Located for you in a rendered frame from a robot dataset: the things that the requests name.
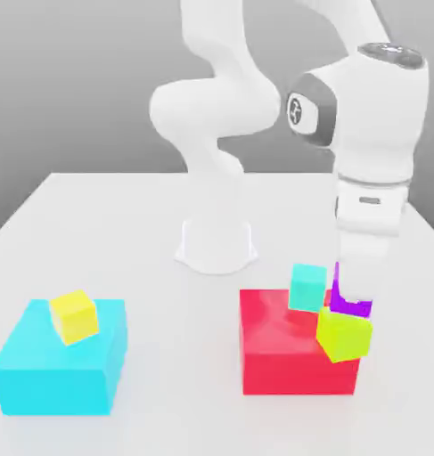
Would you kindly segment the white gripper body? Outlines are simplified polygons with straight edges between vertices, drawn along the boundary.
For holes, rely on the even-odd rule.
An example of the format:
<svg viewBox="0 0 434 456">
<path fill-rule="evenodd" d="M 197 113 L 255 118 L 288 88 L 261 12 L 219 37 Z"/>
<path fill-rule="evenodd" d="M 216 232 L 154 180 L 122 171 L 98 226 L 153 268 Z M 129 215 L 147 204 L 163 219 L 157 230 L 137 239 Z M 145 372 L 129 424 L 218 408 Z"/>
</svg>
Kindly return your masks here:
<svg viewBox="0 0 434 456">
<path fill-rule="evenodd" d="M 381 236 L 398 234 L 406 204 L 405 185 L 339 180 L 335 216 L 341 230 Z"/>
</svg>

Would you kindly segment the small purple cube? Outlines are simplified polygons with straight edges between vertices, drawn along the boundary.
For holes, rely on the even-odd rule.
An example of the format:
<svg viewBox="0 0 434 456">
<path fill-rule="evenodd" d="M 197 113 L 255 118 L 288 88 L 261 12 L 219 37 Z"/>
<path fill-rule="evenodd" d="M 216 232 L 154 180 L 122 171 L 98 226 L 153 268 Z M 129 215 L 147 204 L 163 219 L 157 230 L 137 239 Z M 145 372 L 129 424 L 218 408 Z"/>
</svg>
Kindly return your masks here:
<svg viewBox="0 0 434 456">
<path fill-rule="evenodd" d="M 336 262 L 332 279 L 332 290 L 330 300 L 330 310 L 335 313 L 349 314 L 357 317 L 369 318 L 373 302 L 372 301 L 357 301 L 349 302 L 340 294 L 340 263 Z"/>
</svg>

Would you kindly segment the small turquoise cube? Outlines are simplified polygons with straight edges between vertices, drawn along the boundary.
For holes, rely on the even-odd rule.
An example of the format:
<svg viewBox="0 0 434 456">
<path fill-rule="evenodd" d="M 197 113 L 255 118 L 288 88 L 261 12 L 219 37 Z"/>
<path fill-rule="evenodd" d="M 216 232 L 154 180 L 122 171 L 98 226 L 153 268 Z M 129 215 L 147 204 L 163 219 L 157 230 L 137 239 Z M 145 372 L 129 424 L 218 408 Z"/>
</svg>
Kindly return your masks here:
<svg viewBox="0 0 434 456">
<path fill-rule="evenodd" d="M 288 308 L 318 313 L 323 307 L 327 269 L 319 265 L 294 264 Z"/>
</svg>

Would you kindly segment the small lime cube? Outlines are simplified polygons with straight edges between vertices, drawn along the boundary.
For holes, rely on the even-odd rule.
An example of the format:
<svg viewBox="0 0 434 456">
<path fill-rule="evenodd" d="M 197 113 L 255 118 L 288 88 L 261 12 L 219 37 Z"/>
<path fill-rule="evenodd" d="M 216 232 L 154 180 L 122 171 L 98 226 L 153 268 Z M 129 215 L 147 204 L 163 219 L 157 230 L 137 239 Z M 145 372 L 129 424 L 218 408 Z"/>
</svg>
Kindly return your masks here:
<svg viewBox="0 0 434 456">
<path fill-rule="evenodd" d="M 354 361 L 368 355 L 373 324 L 370 320 L 322 307 L 316 340 L 332 363 Z"/>
</svg>

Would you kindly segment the small yellow cube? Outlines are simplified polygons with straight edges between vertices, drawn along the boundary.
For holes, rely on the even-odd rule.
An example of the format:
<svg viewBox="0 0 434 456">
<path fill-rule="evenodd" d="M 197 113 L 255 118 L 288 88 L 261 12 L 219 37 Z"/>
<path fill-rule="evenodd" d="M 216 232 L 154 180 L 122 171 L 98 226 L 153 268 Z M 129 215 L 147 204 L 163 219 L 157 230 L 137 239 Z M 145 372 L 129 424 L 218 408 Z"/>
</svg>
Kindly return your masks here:
<svg viewBox="0 0 434 456">
<path fill-rule="evenodd" d="M 83 290 L 76 290 L 49 301 L 52 324 L 65 346 L 99 333 L 94 301 Z"/>
</svg>

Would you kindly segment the large red box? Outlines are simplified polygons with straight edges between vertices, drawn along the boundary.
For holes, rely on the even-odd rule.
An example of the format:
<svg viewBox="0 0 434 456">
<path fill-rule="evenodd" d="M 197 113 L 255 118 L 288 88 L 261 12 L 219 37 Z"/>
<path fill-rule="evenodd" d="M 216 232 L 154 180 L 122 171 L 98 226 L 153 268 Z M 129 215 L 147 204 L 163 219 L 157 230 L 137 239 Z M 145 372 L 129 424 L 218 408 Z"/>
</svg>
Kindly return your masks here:
<svg viewBox="0 0 434 456">
<path fill-rule="evenodd" d="M 352 395 L 360 361 L 333 363 L 316 340 L 317 313 L 288 308 L 287 289 L 239 293 L 245 395 Z"/>
</svg>

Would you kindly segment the large cyan box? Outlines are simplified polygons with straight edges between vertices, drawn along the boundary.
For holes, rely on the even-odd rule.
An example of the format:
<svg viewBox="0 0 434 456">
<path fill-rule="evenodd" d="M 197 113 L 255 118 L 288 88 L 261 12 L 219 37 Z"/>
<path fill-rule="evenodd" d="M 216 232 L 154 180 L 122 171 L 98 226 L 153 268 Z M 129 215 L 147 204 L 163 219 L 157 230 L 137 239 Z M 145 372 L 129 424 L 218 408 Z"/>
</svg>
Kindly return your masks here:
<svg viewBox="0 0 434 456">
<path fill-rule="evenodd" d="M 97 299 L 99 333 L 65 346 L 48 302 L 34 299 L 0 350 L 5 415 L 108 415 L 127 352 L 122 299 Z"/>
</svg>

